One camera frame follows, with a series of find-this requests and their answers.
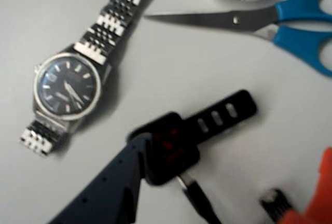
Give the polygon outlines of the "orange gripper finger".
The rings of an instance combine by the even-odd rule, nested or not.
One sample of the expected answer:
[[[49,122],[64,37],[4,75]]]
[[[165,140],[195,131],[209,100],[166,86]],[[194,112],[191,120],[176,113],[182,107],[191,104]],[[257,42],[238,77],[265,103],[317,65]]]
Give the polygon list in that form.
[[[303,213],[288,210],[281,223],[331,223],[331,148],[322,155],[314,196]]]

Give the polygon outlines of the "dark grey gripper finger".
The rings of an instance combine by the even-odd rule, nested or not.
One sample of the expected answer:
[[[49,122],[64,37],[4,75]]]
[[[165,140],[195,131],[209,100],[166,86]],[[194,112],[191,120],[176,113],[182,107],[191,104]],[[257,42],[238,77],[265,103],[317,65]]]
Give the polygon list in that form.
[[[152,134],[125,148],[50,223],[135,223]]]

